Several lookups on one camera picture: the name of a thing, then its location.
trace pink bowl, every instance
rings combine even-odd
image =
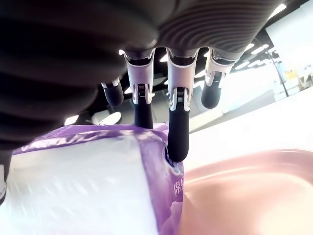
[[[313,152],[274,150],[185,174],[180,235],[312,235]]]

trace purple package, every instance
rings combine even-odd
[[[183,164],[168,159],[167,134],[166,124],[67,126],[17,149],[0,216],[19,219],[7,231],[178,235]]]

